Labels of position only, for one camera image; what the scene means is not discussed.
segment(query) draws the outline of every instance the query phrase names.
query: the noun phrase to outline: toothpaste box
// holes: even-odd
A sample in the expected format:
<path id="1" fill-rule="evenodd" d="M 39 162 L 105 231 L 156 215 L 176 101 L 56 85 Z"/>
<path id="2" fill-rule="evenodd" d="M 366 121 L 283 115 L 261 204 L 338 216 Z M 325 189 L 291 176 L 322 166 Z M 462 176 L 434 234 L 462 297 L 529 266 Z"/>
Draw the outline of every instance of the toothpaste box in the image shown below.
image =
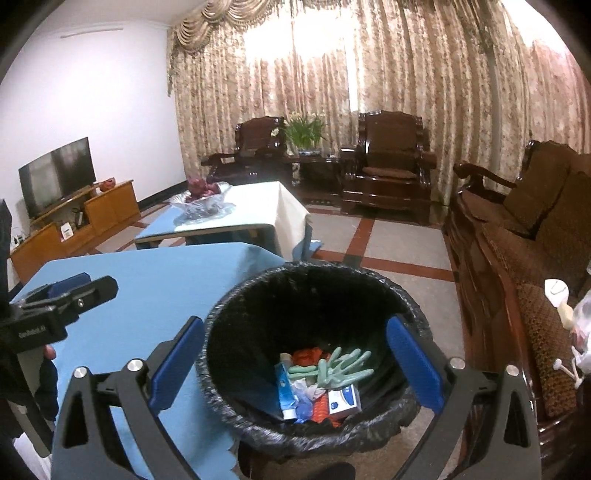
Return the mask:
<path id="1" fill-rule="evenodd" d="M 361 401 L 359 391 L 355 385 L 349 385 L 340 390 L 329 390 L 330 418 L 338 420 L 360 411 Z"/>

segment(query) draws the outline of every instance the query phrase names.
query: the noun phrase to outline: black trash bag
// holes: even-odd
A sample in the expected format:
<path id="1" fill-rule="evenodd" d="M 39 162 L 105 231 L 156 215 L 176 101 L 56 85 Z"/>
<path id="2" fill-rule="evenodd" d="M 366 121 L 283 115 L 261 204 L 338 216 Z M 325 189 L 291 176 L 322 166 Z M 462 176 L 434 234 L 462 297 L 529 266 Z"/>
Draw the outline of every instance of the black trash bag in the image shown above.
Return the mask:
<path id="1" fill-rule="evenodd" d="M 240 440 L 274 459 L 379 449 L 420 408 L 386 341 L 395 314 L 431 338 L 417 303 L 377 273 L 328 262 L 271 268 L 228 292 L 205 320 L 202 390 Z M 280 353 L 315 346 L 372 352 L 364 368 L 375 372 L 358 385 L 363 411 L 338 428 L 281 416 L 274 365 Z"/>

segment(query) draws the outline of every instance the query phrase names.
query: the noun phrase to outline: tile floor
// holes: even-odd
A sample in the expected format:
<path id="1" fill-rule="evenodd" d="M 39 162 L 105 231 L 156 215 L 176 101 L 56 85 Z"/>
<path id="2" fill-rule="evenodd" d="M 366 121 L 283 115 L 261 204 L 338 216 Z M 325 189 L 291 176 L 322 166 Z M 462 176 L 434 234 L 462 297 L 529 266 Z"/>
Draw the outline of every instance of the tile floor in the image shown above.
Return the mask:
<path id="1" fill-rule="evenodd" d="M 135 249 L 133 238 L 162 213 L 165 204 L 142 212 L 142 218 L 99 245 L 93 254 Z M 331 206 L 310 205 L 313 238 L 323 246 L 314 258 L 344 262 L 352 267 L 374 270 L 401 285 L 420 305 L 439 347 L 448 356 L 463 356 L 463 332 L 460 306 L 454 283 L 454 265 L 450 262 L 441 232 L 444 215 L 432 212 L 433 224 L 418 226 L 412 219 L 388 212 L 363 210 L 342 215 Z M 160 247 L 184 245 L 183 239 L 170 239 Z M 357 453 L 346 458 L 358 471 L 358 480 L 387 480 L 404 463 L 430 422 L 429 411 L 422 411 L 410 427 L 403 429 L 383 449 Z M 459 454 L 459 443 L 453 459 Z M 265 480 L 300 480 L 325 463 L 343 458 L 326 456 L 291 460 L 281 465 L 270 463 Z"/>

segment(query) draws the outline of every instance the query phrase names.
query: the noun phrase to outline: fruit bowl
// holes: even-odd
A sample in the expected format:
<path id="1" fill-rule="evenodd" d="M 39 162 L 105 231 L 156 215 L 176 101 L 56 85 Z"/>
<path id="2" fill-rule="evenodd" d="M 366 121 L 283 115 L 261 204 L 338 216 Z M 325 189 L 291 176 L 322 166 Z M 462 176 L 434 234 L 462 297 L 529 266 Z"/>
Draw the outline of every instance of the fruit bowl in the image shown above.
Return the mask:
<path id="1" fill-rule="evenodd" d="M 209 194 L 197 198 L 191 191 L 179 193 L 172 197 L 168 202 L 173 207 L 182 210 L 188 220 L 201 220 L 222 215 L 226 206 L 231 205 L 224 202 L 224 197 L 231 185 L 225 181 L 216 184 L 220 193 Z"/>

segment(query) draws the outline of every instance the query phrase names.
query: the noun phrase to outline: metal screw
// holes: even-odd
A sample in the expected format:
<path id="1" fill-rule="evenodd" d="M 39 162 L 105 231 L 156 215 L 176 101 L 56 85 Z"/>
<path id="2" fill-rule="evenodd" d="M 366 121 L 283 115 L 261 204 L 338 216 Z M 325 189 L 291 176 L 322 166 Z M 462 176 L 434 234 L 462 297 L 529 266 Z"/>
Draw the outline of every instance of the metal screw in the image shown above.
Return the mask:
<path id="1" fill-rule="evenodd" d="M 87 373 L 88 370 L 86 369 L 86 367 L 78 367 L 76 368 L 76 370 L 74 370 L 74 376 L 76 378 L 83 378 L 86 376 Z"/>
<path id="2" fill-rule="evenodd" d="M 131 372 L 137 372 L 138 370 L 141 370 L 143 366 L 144 363 L 140 359 L 136 358 L 127 364 L 127 370 Z"/>
<path id="3" fill-rule="evenodd" d="M 517 375 L 519 375 L 519 368 L 515 365 L 507 365 L 505 370 L 507 370 L 507 373 L 512 377 L 517 377 Z"/>
<path id="4" fill-rule="evenodd" d="M 466 368 L 466 362 L 456 356 L 449 361 L 449 364 L 456 370 L 464 370 Z"/>

